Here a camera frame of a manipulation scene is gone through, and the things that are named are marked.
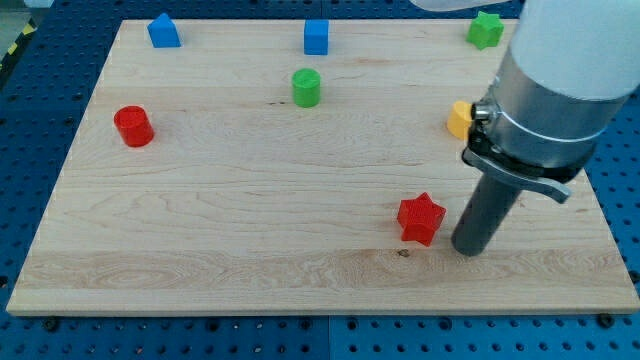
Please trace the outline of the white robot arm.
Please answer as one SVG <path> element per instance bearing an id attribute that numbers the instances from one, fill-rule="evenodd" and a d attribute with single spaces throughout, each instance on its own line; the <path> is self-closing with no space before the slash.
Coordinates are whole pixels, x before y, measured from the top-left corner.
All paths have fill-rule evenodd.
<path id="1" fill-rule="evenodd" d="M 525 2 L 492 84 L 470 110 L 462 159 L 483 175 L 453 247 L 480 254 L 523 191 L 565 202 L 567 182 L 638 86 L 638 2 Z"/>

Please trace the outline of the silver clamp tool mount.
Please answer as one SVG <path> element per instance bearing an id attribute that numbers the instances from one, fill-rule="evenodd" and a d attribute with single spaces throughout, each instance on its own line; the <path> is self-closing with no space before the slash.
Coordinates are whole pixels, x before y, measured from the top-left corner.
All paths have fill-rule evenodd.
<path id="1" fill-rule="evenodd" d="M 486 94 L 472 105 L 462 159 L 482 172 L 473 200 L 514 200 L 529 191 L 565 202 L 571 196 L 566 183 L 582 170 L 625 100 L 551 90 L 507 51 Z"/>

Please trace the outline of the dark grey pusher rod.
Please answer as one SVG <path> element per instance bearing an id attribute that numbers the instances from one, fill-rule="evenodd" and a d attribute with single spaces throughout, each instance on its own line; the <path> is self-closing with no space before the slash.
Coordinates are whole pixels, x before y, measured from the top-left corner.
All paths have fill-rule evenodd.
<path id="1" fill-rule="evenodd" d="M 455 250 L 469 257 L 481 254 L 520 193 L 518 188 L 483 175 L 453 231 Z"/>

